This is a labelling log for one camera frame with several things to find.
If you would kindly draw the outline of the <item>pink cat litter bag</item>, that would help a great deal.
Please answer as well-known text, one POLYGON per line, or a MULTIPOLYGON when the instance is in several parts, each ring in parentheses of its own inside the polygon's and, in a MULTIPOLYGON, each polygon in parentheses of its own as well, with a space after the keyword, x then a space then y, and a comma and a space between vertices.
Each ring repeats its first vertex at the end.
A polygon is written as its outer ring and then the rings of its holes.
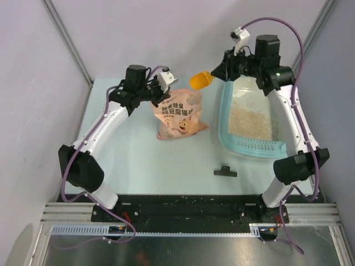
POLYGON ((209 126, 200 120, 202 112, 202 93, 190 89, 176 89, 170 97, 158 106, 151 106, 153 114, 159 119, 158 140, 173 140, 196 135, 209 126))

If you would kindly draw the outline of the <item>yellow plastic litter scoop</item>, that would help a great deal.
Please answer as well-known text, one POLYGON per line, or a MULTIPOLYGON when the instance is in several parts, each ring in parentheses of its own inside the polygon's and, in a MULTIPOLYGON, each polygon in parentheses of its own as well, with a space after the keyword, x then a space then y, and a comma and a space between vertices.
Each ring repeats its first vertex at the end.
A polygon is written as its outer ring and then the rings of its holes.
POLYGON ((209 86, 212 83, 213 79, 214 76, 212 76, 210 72, 202 71, 190 78, 189 85, 194 90, 201 90, 209 86))

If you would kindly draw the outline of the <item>black bag clip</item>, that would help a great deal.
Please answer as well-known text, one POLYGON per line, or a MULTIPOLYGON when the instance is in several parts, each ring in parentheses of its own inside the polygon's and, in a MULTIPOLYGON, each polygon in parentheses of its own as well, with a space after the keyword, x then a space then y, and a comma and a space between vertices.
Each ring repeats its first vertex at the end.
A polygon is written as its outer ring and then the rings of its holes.
POLYGON ((236 171, 231 171, 230 166, 222 166, 219 170, 214 171, 215 176, 237 177, 236 171))

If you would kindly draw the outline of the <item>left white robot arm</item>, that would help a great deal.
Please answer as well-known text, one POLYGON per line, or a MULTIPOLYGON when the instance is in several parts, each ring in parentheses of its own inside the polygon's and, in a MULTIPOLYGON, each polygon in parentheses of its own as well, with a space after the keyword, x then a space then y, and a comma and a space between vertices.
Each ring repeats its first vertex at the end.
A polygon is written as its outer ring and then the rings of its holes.
POLYGON ((170 87, 176 81, 168 66, 127 67, 125 78, 106 90, 104 109, 93 125, 71 145, 62 145, 58 151, 64 202, 70 202, 65 196, 65 185, 70 183, 81 190, 81 196, 104 207, 103 215, 108 220, 115 222, 122 217, 118 195, 105 182, 97 157, 116 129, 142 102, 158 106, 169 98, 170 87))

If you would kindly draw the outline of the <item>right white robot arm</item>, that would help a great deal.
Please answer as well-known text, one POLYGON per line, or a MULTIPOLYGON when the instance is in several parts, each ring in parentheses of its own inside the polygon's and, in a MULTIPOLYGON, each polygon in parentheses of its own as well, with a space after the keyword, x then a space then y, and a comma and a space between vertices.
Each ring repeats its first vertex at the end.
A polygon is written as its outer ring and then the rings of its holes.
POLYGON ((256 217, 269 222, 276 215, 275 207, 286 202, 291 191, 310 176, 319 184, 319 169, 329 159, 327 148, 320 148, 307 124, 298 99, 298 89, 293 71, 280 65, 280 40, 276 35, 256 37, 255 52, 246 55, 242 51, 245 41, 226 50, 222 62, 211 75, 226 84, 220 104, 218 138, 226 149, 251 156, 247 145, 238 144, 240 137, 228 133, 230 104, 226 99, 232 95, 232 86, 241 76, 255 78, 257 87, 276 112, 285 136, 287 156, 273 163, 275 178, 261 195, 263 204, 257 206, 256 217))

